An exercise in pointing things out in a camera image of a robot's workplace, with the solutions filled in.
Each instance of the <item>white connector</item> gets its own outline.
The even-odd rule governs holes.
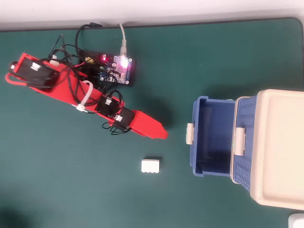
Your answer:
[[[119,26],[123,33],[123,40],[122,40],[122,47],[120,48],[120,55],[126,56],[127,55],[127,40],[125,38],[123,25],[121,23],[119,23]]]
[[[158,159],[143,159],[142,160],[142,172],[160,172],[160,160]]]

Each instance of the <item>blue basket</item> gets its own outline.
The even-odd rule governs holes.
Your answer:
[[[229,176],[235,101],[200,96],[193,104],[190,165],[196,176]]]

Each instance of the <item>green cutting mat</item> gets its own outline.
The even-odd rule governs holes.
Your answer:
[[[160,120],[167,140],[111,136],[104,120],[0,82],[0,225],[14,228],[286,228],[293,212],[260,206],[228,177],[195,177],[186,123],[200,95],[237,98],[303,88],[303,31],[293,18],[126,28],[137,59],[126,107]],[[0,75],[22,52],[46,57],[75,30],[0,33]],[[118,53],[119,28],[88,29],[79,46]],[[159,174],[141,159],[162,157]]]

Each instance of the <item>blue component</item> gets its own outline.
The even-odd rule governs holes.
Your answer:
[[[194,140],[190,146],[193,173],[229,176],[235,101],[200,96],[193,104]]]
[[[237,106],[236,127],[245,128],[244,156],[234,155],[233,180],[250,191],[251,159],[253,150],[253,133],[255,126],[255,113],[257,96],[241,98]]]

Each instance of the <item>connector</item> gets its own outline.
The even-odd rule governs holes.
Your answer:
[[[123,40],[122,40],[122,47],[120,48],[120,55],[126,56],[127,55],[127,40],[125,38],[123,25],[121,23],[119,23],[119,26],[123,33]]]
[[[127,40],[122,40],[122,47],[120,48],[120,55],[126,56],[127,55]]]

